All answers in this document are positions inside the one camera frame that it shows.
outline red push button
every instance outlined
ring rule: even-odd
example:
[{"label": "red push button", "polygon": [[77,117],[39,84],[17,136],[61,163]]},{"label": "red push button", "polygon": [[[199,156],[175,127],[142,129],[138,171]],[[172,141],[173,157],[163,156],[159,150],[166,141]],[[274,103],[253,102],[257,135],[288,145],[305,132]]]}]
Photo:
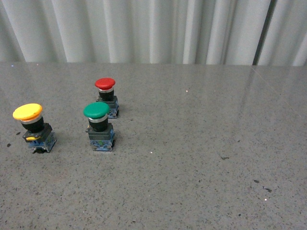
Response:
[{"label": "red push button", "polygon": [[115,80],[112,78],[101,78],[95,82],[95,86],[101,90],[109,90],[115,85]]}]

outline chrome ring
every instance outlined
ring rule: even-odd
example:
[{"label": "chrome ring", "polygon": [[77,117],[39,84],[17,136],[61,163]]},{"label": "chrome ring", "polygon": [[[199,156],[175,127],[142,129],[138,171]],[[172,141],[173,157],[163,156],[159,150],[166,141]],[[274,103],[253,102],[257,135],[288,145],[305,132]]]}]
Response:
[{"label": "chrome ring", "polygon": [[100,122],[103,122],[104,120],[107,119],[107,114],[99,119],[92,119],[92,118],[88,118],[88,120],[92,123],[100,123]]},{"label": "chrome ring", "polygon": [[102,89],[98,89],[99,90],[99,92],[101,92],[101,93],[108,93],[108,92],[112,92],[113,90],[114,90],[114,87],[112,86],[112,88],[111,89],[108,89],[108,90],[102,90]]}]

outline dark spot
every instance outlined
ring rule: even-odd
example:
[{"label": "dark spot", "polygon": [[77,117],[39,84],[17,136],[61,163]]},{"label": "dark spot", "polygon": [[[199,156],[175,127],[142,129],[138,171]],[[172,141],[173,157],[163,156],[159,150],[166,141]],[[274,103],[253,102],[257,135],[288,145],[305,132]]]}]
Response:
[{"label": "dark spot", "polygon": [[267,190],[269,193],[271,193],[271,192],[272,192],[272,190],[271,190],[271,189],[266,188],[266,187],[264,187],[264,186],[262,186],[262,187],[263,187],[263,189]]}]

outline green push button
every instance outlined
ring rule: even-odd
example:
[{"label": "green push button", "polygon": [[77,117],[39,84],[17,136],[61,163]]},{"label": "green push button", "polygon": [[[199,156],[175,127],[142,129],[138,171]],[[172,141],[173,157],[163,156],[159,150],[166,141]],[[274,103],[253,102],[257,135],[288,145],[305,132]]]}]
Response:
[{"label": "green push button", "polygon": [[110,107],[104,102],[94,102],[86,106],[83,113],[91,119],[98,119],[109,113]]}]

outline granite countertop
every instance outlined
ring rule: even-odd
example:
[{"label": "granite countertop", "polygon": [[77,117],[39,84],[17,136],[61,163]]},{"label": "granite countertop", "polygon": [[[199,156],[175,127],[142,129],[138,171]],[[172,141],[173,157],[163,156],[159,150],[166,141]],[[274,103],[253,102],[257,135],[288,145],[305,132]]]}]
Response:
[{"label": "granite countertop", "polygon": [[[307,229],[307,67],[0,63],[0,229]],[[83,109],[116,80],[112,152]],[[12,117],[43,106],[32,154]]]}]

